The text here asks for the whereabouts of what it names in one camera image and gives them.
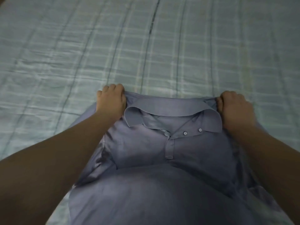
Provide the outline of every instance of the right arm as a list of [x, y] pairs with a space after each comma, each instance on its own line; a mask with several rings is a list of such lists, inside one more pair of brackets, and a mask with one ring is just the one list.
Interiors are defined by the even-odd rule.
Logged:
[[300, 224], [300, 153], [256, 126], [252, 105], [225, 91], [217, 98], [223, 127], [243, 147], [252, 170], [295, 224]]

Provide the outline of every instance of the left arm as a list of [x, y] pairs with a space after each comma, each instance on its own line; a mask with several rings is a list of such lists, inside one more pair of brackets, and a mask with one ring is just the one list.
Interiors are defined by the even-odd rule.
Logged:
[[97, 94], [97, 111], [81, 123], [0, 162], [0, 224], [45, 224], [78, 179], [107, 130], [123, 114], [122, 85]]

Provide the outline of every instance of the bed sheet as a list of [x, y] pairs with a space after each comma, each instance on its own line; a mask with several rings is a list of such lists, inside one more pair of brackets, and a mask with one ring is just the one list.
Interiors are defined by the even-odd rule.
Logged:
[[[300, 0], [6, 0], [0, 159], [66, 129], [106, 84], [172, 98], [243, 93], [300, 150]], [[67, 224], [67, 196], [48, 224]]]

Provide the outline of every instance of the shirt collar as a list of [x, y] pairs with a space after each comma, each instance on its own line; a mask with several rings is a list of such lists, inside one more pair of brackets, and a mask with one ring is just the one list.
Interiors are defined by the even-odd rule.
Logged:
[[202, 99], [175, 99], [163, 97], [140, 97], [129, 105], [124, 118], [129, 127], [143, 124], [141, 111], [158, 116], [183, 117], [203, 112], [202, 129], [208, 132], [221, 132], [220, 114], [203, 102]]

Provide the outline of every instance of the gray polo shirt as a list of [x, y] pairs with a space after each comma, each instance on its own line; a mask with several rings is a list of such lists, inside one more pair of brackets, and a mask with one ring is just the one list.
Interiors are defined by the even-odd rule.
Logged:
[[[247, 207], [249, 189], [259, 186], [214, 98], [126, 98], [124, 117], [71, 191], [71, 224], [260, 224]], [[95, 104], [72, 125], [94, 112]]]

